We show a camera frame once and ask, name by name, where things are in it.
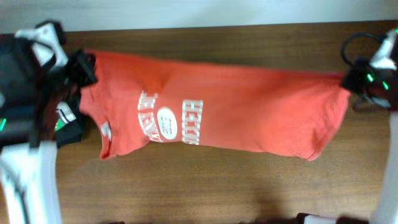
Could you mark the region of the orange printed t-shirt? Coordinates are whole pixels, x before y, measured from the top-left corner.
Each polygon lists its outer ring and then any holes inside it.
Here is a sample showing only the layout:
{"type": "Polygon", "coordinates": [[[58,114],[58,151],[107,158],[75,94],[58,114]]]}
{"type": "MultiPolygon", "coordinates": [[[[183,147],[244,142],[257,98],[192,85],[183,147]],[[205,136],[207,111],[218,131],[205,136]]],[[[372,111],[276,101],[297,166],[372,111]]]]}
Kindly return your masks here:
{"type": "Polygon", "coordinates": [[[97,82],[80,111],[102,134],[100,157],[184,142],[316,159],[340,128],[350,93],[336,72],[161,60],[95,52],[97,82]]]}

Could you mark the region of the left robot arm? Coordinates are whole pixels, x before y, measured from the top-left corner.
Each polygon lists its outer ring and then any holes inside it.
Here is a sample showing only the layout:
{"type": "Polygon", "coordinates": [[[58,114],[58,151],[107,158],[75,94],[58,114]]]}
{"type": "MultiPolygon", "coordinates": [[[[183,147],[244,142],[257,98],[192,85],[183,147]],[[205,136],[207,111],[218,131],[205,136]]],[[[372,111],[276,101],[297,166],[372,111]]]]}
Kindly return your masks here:
{"type": "Polygon", "coordinates": [[[95,57],[66,54],[61,23],[1,36],[1,185],[11,223],[61,223],[60,142],[76,141],[80,90],[96,83],[95,57]]]}

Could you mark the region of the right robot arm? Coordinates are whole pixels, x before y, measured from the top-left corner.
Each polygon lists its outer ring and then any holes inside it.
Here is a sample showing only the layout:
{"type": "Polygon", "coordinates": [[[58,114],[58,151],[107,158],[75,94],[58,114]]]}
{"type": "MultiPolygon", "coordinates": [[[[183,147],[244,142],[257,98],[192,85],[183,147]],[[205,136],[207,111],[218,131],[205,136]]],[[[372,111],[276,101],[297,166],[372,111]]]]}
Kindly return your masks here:
{"type": "Polygon", "coordinates": [[[341,85],[359,97],[352,108],[357,110],[361,103],[370,103],[389,112],[390,143],[383,185],[367,223],[397,223],[397,29],[385,35],[355,33],[343,42],[340,55],[349,65],[341,85]],[[370,59],[358,57],[352,62],[346,57],[346,47],[361,37],[374,39],[379,48],[370,59]]]}

